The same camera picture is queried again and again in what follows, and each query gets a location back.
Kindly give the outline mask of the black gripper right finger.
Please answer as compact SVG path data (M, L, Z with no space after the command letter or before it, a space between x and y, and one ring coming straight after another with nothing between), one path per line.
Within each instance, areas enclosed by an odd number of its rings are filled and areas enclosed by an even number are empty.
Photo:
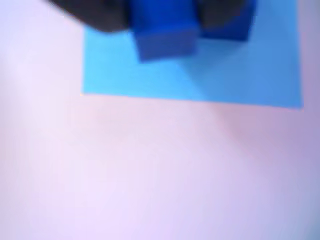
M233 25L246 16L250 4L250 0L197 0L199 28L210 30Z

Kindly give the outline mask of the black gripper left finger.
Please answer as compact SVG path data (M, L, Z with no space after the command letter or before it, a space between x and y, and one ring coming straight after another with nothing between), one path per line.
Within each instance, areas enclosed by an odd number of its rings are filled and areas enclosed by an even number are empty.
M103 33L116 33L130 27L127 0L50 0L49 2L81 23Z

